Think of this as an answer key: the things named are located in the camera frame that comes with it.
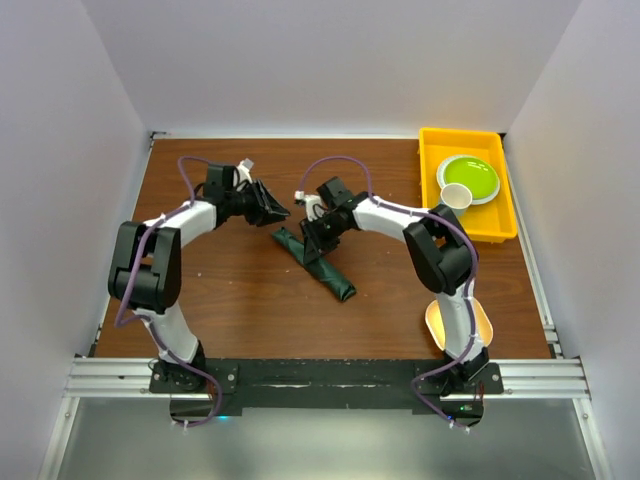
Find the dark green cloth napkin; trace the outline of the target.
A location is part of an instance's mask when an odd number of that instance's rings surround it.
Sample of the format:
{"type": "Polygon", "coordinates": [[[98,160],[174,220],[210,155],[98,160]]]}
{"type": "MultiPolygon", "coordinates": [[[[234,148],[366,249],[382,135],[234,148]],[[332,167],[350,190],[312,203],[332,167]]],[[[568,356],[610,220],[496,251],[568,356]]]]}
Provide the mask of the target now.
{"type": "Polygon", "coordinates": [[[357,289],[329,261],[319,258],[311,262],[304,261],[304,244],[290,230],[281,227],[271,237],[318,283],[322,284],[340,302],[346,302],[356,295],[357,289]]]}

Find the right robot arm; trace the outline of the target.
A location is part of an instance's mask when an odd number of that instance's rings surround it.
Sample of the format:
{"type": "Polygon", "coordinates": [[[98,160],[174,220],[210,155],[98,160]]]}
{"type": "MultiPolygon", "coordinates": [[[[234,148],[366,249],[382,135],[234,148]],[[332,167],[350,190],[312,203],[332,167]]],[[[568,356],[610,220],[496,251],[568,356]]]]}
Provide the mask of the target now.
{"type": "Polygon", "coordinates": [[[489,362],[474,306],[479,258],[454,211],[445,205],[431,210],[400,205],[371,192],[354,194],[338,177],[318,187],[315,195],[299,189],[294,198],[306,212],[300,222],[304,265],[319,263],[349,230],[405,244],[418,279],[435,294],[445,334],[445,364],[418,379],[442,383],[447,392],[466,393],[476,386],[489,362]]]}

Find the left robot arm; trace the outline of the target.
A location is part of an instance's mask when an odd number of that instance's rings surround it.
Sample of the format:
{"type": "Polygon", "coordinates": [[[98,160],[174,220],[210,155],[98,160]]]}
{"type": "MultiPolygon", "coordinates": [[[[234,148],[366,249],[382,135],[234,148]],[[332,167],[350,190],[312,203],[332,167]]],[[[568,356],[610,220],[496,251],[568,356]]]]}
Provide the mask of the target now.
{"type": "Polygon", "coordinates": [[[220,228],[232,217],[257,227],[285,220],[290,212],[252,177],[254,162],[207,165],[202,184],[193,186],[184,162],[178,170],[188,197],[175,209],[144,222],[126,221],[118,229],[107,281],[109,295],[120,301],[114,326],[138,320],[158,349],[163,377],[185,392],[214,385],[206,373],[201,342],[189,329],[178,303],[182,288],[182,249],[220,228]]]}

